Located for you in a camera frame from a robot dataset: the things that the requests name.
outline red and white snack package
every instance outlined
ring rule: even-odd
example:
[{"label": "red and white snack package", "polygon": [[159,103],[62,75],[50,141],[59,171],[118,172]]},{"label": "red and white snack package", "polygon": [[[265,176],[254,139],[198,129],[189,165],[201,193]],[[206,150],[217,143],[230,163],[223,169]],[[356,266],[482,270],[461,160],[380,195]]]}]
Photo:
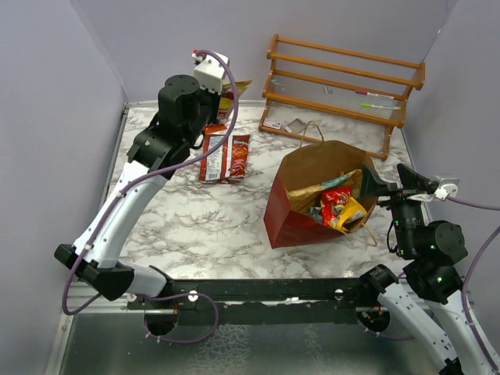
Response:
[{"label": "red and white snack package", "polygon": [[[223,135],[207,134],[203,142],[203,152],[213,148]],[[248,158],[249,135],[231,135],[226,143],[202,160],[200,181],[232,184],[243,181]]]}]

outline paper bag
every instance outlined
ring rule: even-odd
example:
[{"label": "paper bag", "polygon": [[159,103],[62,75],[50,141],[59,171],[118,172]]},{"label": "paper bag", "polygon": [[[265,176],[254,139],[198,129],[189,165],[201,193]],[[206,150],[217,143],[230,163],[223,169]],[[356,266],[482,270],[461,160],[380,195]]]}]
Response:
[{"label": "paper bag", "polygon": [[[373,161],[365,151],[340,141],[305,146],[286,155],[274,178],[264,215],[271,247],[313,244],[344,236],[339,230],[325,227],[311,217],[294,211],[287,192],[360,170],[363,164],[373,168]],[[360,199],[359,203],[367,215],[346,224],[349,233],[359,229],[368,220],[377,204],[377,197]]]}]

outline white marble surface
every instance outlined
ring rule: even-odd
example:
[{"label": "white marble surface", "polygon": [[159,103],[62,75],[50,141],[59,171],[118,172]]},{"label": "white marble surface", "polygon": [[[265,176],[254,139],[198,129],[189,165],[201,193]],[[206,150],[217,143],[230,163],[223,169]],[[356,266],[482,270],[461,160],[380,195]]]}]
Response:
[{"label": "white marble surface", "polygon": [[[113,188],[135,135],[148,126],[156,108],[132,108],[112,175]],[[396,274],[405,261],[390,254],[385,234],[389,212],[377,207],[368,221],[379,245],[368,248],[348,237],[317,244],[271,249],[263,222],[267,197],[281,159],[298,140],[257,127],[263,107],[240,108],[235,134],[250,134],[247,175],[238,184],[202,184],[199,164],[178,170],[153,198],[132,230],[122,261],[153,265],[175,278],[357,277],[384,263]],[[317,120],[326,139],[379,151],[383,127],[317,112],[273,109],[270,117]],[[382,178],[396,180],[396,164],[409,163],[400,130],[386,162],[374,160]],[[363,230],[358,234],[366,238]]]}]

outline wooden shelf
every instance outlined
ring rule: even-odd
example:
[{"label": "wooden shelf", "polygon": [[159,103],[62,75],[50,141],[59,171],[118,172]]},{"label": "wooden shelf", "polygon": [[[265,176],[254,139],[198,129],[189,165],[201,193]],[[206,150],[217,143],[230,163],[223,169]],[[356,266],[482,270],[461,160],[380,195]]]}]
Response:
[{"label": "wooden shelf", "polygon": [[[315,59],[299,57],[296,55],[285,54],[278,52],[278,45],[280,43],[288,45],[296,45],[299,47],[312,48],[325,52],[332,52],[334,54],[348,55],[354,58],[368,59],[384,64],[391,64],[395,66],[404,66],[408,69],[413,69],[414,73],[411,78],[406,77],[393,77],[387,74],[374,73],[368,70],[360,70],[353,67],[342,66],[330,62],[321,62]],[[384,131],[384,144],[382,153],[369,152],[371,156],[385,160],[390,151],[391,134],[395,127],[401,128],[405,123],[406,117],[406,103],[409,95],[413,89],[419,90],[422,88],[425,80],[425,63],[406,62],[397,59],[390,59],[386,57],[370,55],[361,52],[354,52],[340,48],[333,48],[326,45],[318,45],[307,41],[297,41],[280,37],[278,34],[273,36],[270,46],[267,50],[267,58],[271,60],[271,69],[267,77],[266,84],[264,85],[262,96],[266,99],[266,109],[262,115],[259,129],[268,131],[270,133],[286,135],[292,138],[302,138],[299,134],[291,134],[284,130],[276,130],[268,127],[263,127],[263,121],[267,118],[270,106],[274,102],[283,103],[286,105],[295,105],[297,107],[329,113],[337,116],[348,117],[354,120],[362,120],[368,123],[375,123],[385,127]],[[292,71],[292,68],[286,70],[278,69],[278,61],[286,61],[291,63],[292,66],[313,66],[324,70],[330,70],[340,73],[348,74],[349,76],[366,78],[366,85],[357,85],[352,83],[340,82],[339,80],[327,79],[324,76],[314,77],[312,75]],[[383,90],[372,89],[369,87],[370,80],[378,80],[389,82],[391,84],[402,85],[405,90],[402,94],[393,94]],[[302,81],[302,87],[307,86],[304,82],[312,85],[323,85],[328,95],[327,100],[321,98],[318,94],[314,94],[314,90],[289,90],[288,87],[291,82]],[[368,91],[378,95],[391,96],[394,100],[390,100],[389,104],[400,107],[398,110],[389,109],[367,109],[360,106],[361,101],[371,102],[377,104],[377,97],[366,97],[364,95],[356,95],[355,91]],[[318,141],[314,138],[305,138],[308,141]]]}]

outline pink marker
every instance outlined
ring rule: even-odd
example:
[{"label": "pink marker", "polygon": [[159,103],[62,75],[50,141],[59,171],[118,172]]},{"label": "pink marker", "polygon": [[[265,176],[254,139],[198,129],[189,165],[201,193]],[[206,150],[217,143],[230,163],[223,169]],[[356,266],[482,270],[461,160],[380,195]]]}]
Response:
[{"label": "pink marker", "polygon": [[373,92],[368,92],[368,91],[354,91],[354,92],[360,95],[376,96],[377,98],[394,100],[394,96],[374,94]]}]

